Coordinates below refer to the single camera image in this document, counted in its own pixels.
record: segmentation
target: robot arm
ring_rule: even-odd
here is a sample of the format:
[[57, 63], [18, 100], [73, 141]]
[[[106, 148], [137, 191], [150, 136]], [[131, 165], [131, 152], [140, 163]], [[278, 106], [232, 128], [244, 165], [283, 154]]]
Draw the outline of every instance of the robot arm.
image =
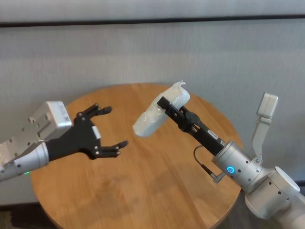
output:
[[46, 102], [29, 118], [21, 132], [0, 145], [0, 181], [48, 165], [77, 152], [90, 159], [117, 157], [127, 141], [101, 146], [101, 135], [91, 118], [111, 112], [97, 104], [79, 112], [74, 125], [62, 102]]
[[263, 95], [252, 140], [253, 157], [245, 154], [232, 141], [225, 144], [196, 114], [184, 106], [178, 110], [164, 97], [159, 100], [158, 105], [182, 131], [192, 135], [214, 155], [212, 161], [222, 170], [218, 176], [200, 164], [215, 183], [224, 175], [229, 176], [245, 191], [246, 205], [257, 217], [267, 219], [275, 216], [286, 229], [304, 228], [305, 197], [299, 193], [299, 186], [279, 167], [267, 169], [261, 165], [262, 144], [277, 105], [277, 96], [267, 93]]

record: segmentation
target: gray wall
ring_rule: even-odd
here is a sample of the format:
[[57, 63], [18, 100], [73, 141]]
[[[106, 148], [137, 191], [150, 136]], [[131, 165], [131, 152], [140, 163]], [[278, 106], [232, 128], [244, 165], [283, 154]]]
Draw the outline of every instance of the gray wall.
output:
[[1, 22], [304, 14], [304, 0], [0, 0]]
[[[264, 164], [305, 179], [304, 37], [305, 20], [0, 29], [0, 140], [45, 100], [185, 80], [232, 121], [248, 150], [263, 92], [278, 95]], [[35, 201], [29, 178], [1, 183], [0, 204]]]

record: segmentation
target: wooden tabletop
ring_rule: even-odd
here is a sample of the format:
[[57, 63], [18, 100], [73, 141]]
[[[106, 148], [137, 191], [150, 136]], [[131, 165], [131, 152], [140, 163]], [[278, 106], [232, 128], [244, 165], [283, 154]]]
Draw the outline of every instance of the wooden tabletop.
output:
[[[67, 106], [71, 118], [94, 103], [111, 105], [110, 114], [92, 121], [102, 146], [128, 140], [117, 158], [90, 160], [77, 153], [31, 173], [35, 193], [57, 226], [65, 229], [204, 229], [217, 226], [235, 203], [240, 188], [225, 177], [219, 184], [193, 158], [199, 143], [172, 120], [148, 138], [132, 125], [168, 86], [126, 84], [95, 91]], [[191, 94], [186, 107], [223, 140], [241, 140], [215, 107]], [[220, 170], [204, 148], [198, 157]]]

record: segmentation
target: cable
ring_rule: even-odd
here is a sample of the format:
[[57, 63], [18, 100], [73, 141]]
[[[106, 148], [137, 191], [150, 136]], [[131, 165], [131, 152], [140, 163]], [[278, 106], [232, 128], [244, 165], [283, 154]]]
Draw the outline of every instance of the cable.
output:
[[300, 186], [300, 187], [305, 187], [305, 180], [297, 180], [297, 181], [295, 181], [296, 182], [296, 184], [298, 185], [298, 186]]
[[194, 149], [194, 152], [193, 152], [193, 155], [194, 155], [194, 158], [195, 158], [195, 161], [200, 164], [201, 168], [203, 168], [210, 176], [211, 174], [213, 173], [211, 170], [209, 170], [209, 168], [207, 166], [205, 166], [204, 164], [202, 164], [196, 157], [196, 150], [199, 149], [200, 147], [203, 147], [203, 146], [197, 146], [195, 149]]

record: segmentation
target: crumpled plastic bag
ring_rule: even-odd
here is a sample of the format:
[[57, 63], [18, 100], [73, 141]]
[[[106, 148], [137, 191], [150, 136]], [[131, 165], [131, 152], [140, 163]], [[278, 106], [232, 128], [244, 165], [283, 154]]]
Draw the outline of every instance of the crumpled plastic bag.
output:
[[133, 132], [137, 136], [148, 137], [160, 126], [162, 126], [162, 124], [168, 118], [164, 110], [157, 104], [162, 96], [169, 100], [177, 109], [180, 109], [190, 100], [190, 94], [181, 87], [184, 84], [185, 82], [183, 81], [175, 83], [153, 100], [148, 109], [140, 115], [135, 124], [132, 126]]

